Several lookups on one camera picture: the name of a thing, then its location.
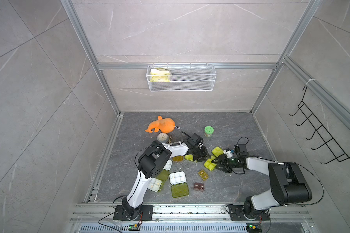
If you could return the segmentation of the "small yellow clear pillbox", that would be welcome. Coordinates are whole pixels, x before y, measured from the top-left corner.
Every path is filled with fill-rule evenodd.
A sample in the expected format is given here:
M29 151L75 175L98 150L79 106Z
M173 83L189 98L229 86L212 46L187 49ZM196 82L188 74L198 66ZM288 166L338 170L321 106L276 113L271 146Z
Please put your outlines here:
M200 171L198 172L198 175L201 177L201 179L202 179L203 181L209 179L209 175L206 173L205 170L200 170Z

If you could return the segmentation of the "amber lid small pillbox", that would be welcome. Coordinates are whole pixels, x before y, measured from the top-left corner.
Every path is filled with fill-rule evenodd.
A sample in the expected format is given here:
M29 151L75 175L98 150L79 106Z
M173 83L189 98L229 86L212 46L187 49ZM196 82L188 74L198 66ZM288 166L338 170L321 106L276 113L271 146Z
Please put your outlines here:
M184 156L175 156L172 158L174 162L181 162L184 160Z

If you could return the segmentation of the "small green pillbox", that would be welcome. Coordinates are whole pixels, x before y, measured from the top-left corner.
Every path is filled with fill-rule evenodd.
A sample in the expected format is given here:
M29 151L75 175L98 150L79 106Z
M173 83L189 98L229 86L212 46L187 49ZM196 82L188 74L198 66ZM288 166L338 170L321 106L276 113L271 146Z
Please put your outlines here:
M224 150L221 149L220 147L215 147L213 150L212 150L212 154L214 157L219 157L220 155L223 155L224 154Z

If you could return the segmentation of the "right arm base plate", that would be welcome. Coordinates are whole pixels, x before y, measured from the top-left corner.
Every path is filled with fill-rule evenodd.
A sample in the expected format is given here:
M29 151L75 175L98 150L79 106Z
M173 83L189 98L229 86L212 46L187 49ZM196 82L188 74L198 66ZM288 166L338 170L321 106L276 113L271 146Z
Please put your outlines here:
M250 210L245 209L243 205L234 204L226 205L225 210L229 214L231 220L270 220L268 210L255 210L254 208Z

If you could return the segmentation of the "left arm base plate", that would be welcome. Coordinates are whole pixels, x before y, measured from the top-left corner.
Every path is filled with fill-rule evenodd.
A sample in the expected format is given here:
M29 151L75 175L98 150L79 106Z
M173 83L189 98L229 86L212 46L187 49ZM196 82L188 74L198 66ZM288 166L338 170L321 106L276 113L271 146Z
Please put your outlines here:
M133 208L130 205L118 205L113 214L114 220L143 220L151 221L153 215L152 205L140 205Z

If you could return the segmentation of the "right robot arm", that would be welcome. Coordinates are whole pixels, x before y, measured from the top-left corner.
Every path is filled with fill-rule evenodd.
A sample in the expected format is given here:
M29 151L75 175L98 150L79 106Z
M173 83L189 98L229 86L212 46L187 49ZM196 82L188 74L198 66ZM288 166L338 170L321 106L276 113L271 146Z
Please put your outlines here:
M223 150L219 155L214 155L212 163L217 170L224 173L234 173L234 169L241 168L244 175L247 170L259 172L269 177L270 189L254 196L246 198L241 210L236 210L237 205L226 206L230 216L242 213L248 220L262 218L272 207L292 205L315 205L321 202L325 195L325 188L320 179L322 194L318 201L311 203L313 198L311 188L306 181L301 169L304 166L296 162L279 162L250 156L246 143L234 145L234 150Z

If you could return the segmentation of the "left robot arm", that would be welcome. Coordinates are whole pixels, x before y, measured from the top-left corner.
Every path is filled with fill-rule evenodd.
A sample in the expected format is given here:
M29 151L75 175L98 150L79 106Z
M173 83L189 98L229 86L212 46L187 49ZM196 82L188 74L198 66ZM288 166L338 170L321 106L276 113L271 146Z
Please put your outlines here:
M186 140L175 143L161 143L153 141L146 147L143 154L134 159L137 168L137 177L131 192L122 198L121 205L114 207L114 212L109 214L114 220L144 220L151 221L153 205L144 205L144 196L152 181L164 170L168 160L177 156L192 155L197 162L203 162L209 156L204 140L198 134L187 136Z

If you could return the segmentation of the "green lid six-cell pillbox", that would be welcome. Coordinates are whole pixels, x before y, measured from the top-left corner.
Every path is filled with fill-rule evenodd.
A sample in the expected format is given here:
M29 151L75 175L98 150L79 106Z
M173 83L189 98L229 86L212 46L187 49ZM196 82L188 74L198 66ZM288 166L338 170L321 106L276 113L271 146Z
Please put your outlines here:
M194 160L193 160L193 155L192 155L192 154L185 155L185 156L184 156L184 159L185 159L185 160L188 160L188 161L194 161Z

